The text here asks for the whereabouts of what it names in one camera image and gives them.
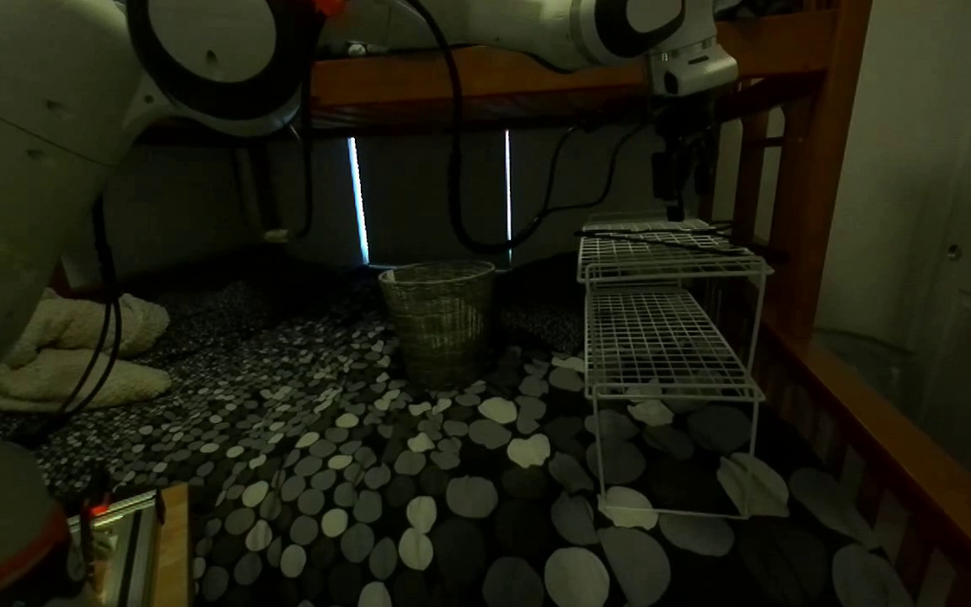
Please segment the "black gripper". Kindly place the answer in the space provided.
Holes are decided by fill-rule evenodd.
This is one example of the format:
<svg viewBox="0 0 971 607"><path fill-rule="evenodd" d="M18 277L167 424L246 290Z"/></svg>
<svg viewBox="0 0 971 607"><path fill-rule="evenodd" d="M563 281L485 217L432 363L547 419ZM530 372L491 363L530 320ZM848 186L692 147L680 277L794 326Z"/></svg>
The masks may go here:
<svg viewBox="0 0 971 607"><path fill-rule="evenodd" d="M659 147L652 154L652 183L654 195L663 204L666 220L685 217L685 183L692 175L692 138L695 138L695 111L685 100L656 100L654 135Z"/></svg>

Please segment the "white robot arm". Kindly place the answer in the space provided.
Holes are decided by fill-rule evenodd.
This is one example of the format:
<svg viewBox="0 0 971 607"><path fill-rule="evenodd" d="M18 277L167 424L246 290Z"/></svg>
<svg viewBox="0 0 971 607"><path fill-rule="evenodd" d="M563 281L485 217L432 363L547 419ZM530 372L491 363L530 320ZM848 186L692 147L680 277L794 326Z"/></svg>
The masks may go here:
<svg viewBox="0 0 971 607"><path fill-rule="evenodd" d="M271 135L299 115L354 0L0 0L0 360L69 233L164 118ZM0 592L67 543L38 463L0 440Z"/></svg>

